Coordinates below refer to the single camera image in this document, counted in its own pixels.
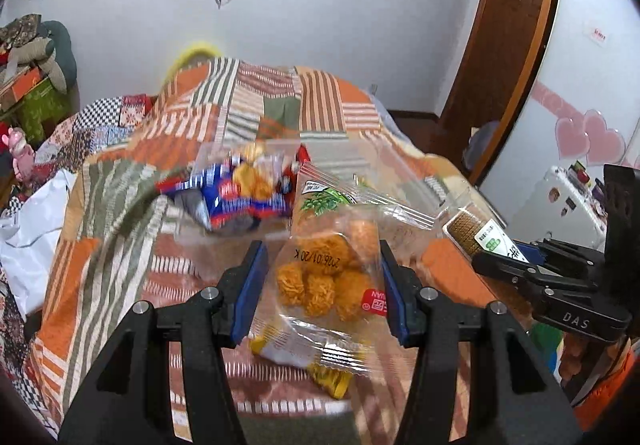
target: pink plush toy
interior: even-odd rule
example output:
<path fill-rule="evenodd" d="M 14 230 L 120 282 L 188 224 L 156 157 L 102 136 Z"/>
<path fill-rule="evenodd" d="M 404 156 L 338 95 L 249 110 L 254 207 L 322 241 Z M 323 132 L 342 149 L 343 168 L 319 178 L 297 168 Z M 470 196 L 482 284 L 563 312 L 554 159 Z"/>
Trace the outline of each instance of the pink plush toy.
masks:
<path fill-rule="evenodd" d="M 14 157 L 15 178 L 21 182 L 28 182 L 31 179 L 35 153 L 24 137 L 21 128 L 9 128 L 9 136 L 2 135 L 2 143 L 8 148 L 11 156 Z"/>

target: white wall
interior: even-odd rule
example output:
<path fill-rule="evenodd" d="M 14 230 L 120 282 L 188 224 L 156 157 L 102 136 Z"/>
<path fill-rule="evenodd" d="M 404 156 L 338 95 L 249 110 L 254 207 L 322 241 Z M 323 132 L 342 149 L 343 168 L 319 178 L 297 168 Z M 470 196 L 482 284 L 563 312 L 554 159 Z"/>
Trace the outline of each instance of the white wall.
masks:
<path fill-rule="evenodd" d="M 603 31 L 604 46 L 585 35 L 588 25 Z M 607 128 L 617 129 L 626 144 L 640 117 L 639 68 L 640 12 L 632 0 L 558 1 L 537 79 L 580 113 L 599 110 Z M 568 167 L 575 161 L 559 157 L 556 121 L 556 115 L 528 98 L 480 187 L 507 222 L 551 165 Z M 602 168 L 590 166 L 587 172 L 602 180 Z"/>
<path fill-rule="evenodd" d="M 157 92 L 194 41 L 264 64 L 308 65 L 378 85 L 388 108 L 433 111 L 477 0 L 6 0 L 69 29 L 81 104 Z"/>
<path fill-rule="evenodd" d="M 447 104 L 447 98 L 449 98 L 449 93 L 451 92 L 451 88 L 453 87 L 453 82 L 456 79 L 456 75 L 458 75 L 460 62 L 462 62 L 462 57 L 465 54 L 466 44 L 469 42 L 469 36 L 471 35 L 471 28 L 473 27 L 474 21 L 476 20 L 476 12 L 478 11 L 479 3 L 480 0 L 468 0 L 468 3 L 466 5 L 466 11 L 463 17 L 462 26 L 458 30 L 458 40 L 456 42 L 456 47 L 454 48 L 453 55 L 449 63 L 449 68 L 447 69 L 447 73 L 442 79 L 440 91 L 438 92 L 436 98 L 434 111 L 438 116 L 442 114 L 442 110 Z"/>

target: screw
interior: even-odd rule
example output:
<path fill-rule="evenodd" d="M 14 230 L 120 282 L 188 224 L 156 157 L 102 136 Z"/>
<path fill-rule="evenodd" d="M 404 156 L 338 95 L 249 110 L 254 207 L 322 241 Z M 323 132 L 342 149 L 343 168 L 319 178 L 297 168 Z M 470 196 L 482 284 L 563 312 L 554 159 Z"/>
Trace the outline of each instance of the screw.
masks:
<path fill-rule="evenodd" d="M 133 304 L 133 313 L 137 313 L 138 315 L 142 315 L 148 309 L 149 303 L 146 300 L 139 300 Z"/>
<path fill-rule="evenodd" d="M 220 291 L 218 291 L 218 288 L 216 288 L 215 286 L 207 286 L 200 292 L 200 295 L 204 299 L 213 300 L 218 296 L 219 293 Z"/>
<path fill-rule="evenodd" d="M 420 290 L 420 297 L 425 300 L 435 300 L 436 298 L 438 298 L 438 290 L 431 287 L 422 288 Z"/>
<path fill-rule="evenodd" d="M 504 315 L 505 313 L 507 313 L 507 306 L 505 306 L 499 300 L 496 300 L 491 304 L 489 304 L 489 307 L 491 308 L 491 311 L 494 312 L 496 315 Z"/>

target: pink heart decoration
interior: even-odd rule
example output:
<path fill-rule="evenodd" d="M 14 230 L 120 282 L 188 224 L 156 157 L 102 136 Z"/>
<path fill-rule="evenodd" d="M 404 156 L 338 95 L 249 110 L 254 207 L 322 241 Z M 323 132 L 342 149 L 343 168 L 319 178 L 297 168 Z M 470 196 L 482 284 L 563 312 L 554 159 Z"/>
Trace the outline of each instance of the pink heart decoration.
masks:
<path fill-rule="evenodd" d="M 589 136 L 582 128 L 582 122 L 571 118 L 559 118 L 556 122 L 556 142 L 561 159 L 579 158 L 589 152 Z"/>
<path fill-rule="evenodd" d="M 599 111 L 590 109 L 584 114 L 583 130 L 590 141 L 587 166 L 617 163 L 622 159 L 625 139 L 615 129 L 607 129 L 607 122 Z"/>

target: wooden door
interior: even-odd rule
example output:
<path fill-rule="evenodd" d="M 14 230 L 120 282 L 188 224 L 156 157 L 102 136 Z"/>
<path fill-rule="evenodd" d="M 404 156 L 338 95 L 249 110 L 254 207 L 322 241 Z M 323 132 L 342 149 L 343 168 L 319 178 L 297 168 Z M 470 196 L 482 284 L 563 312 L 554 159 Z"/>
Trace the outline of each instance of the wooden door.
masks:
<path fill-rule="evenodd" d="M 503 118 L 540 26 L 543 1 L 480 1 L 440 119 L 454 164 L 460 164 L 473 127 Z"/>

